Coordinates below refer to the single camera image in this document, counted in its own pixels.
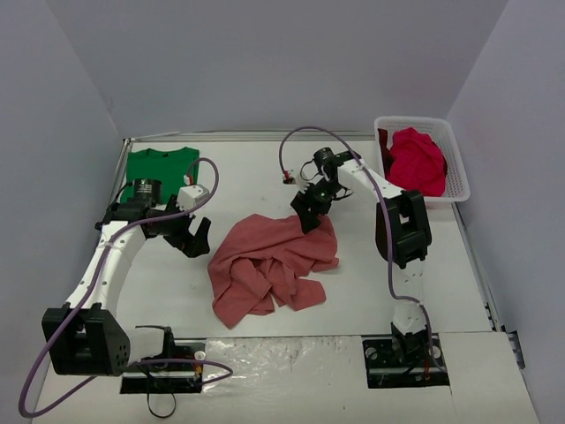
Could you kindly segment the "salmon pink t-shirt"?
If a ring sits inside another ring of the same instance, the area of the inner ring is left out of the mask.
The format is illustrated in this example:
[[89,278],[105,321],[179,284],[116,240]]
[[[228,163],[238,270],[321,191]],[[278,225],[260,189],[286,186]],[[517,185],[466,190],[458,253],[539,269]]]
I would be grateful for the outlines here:
[[273,219],[253,214],[236,223],[207,265],[212,308],[232,329],[247,315],[267,315],[277,307],[300,311],[326,301],[311,273],[336,269],[337,238],[323,216],[306,234],[297,216]]

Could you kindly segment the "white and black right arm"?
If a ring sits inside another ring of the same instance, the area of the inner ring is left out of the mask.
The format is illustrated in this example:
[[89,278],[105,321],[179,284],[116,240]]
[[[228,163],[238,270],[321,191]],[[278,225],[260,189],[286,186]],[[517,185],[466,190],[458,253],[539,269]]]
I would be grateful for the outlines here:
[[391,352],[401,365],[428,360],[443,369],[433,351],[433,332],[424,306],[423,273],[432,234],[423,195],[390,184],[354,152],[335,154],[330,148],[314,153],[317,173],[285,170],[283,182],[298,187],[290,203],[302,232],[321,225],[339,192],[355,194],[375,207],[375,245],[387,262],[390,296],[395,301],[391,322]]

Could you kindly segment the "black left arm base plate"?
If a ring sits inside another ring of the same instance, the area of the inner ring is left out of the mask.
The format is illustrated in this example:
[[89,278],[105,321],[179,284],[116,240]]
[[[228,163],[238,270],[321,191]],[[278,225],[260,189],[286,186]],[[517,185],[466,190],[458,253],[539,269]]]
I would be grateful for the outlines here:
[[203,366],[160,363],[129,366],[122,374],[121,395],[198,394],[202,390]]

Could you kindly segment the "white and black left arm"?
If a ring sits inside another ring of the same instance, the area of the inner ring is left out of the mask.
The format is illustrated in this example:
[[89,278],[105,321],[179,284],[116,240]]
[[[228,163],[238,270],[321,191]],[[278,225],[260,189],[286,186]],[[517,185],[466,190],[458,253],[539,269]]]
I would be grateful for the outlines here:
[[120,376],[142,360],[158,369],[177,361],[170,328],[138,324],[126,329],[117,320],[117,303],[147,240],[162,238],[188,258],[209,253],[210,220],[203,218],[195,232],[190,225],[210,192],[186,181],[163,201],[160,181],[138,178],[131,185],[132,196],[113,201],[96,224],[99,244],[74,292],[42,317],[49,358],[59,375]]

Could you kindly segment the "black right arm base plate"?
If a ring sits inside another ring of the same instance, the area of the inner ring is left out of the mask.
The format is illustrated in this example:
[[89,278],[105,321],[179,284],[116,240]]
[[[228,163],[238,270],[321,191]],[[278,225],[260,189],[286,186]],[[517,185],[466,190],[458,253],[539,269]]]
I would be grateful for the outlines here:
[[433,356],[426,347],[419,347],[407,360],[401,360],[395,351],[392,337],[362,338],[365,361],[365,379],[370,390],[423,389],[450,385],[447,365],[437,335],[433,336]]

